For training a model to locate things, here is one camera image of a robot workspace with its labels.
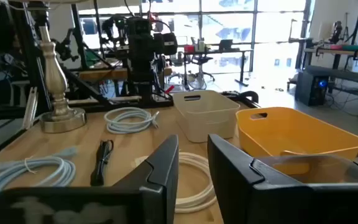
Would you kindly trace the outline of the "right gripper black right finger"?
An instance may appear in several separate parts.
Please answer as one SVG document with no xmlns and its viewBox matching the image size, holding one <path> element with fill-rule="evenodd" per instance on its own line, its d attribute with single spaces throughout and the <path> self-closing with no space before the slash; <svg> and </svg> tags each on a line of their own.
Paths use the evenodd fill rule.
<svg viewBox="0 0 358 224">
<path fill-rule="evenodd" d="M 208 136 L 224 223 L 358 223 L 358 164 L 332 155 L 252 157 Z"/>
</svg>

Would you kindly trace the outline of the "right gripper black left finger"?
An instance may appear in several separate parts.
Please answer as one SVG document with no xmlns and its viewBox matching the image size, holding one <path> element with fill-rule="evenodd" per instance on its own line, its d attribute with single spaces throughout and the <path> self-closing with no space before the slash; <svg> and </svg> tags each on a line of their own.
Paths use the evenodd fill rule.
<svg viewBox="0 0 358 224">
<path fill-rule="evenodd" d="M 178 136 L 110 187 L 26 187 L 0 193 L 0 223 L 173 223 Z"/>
</svg>

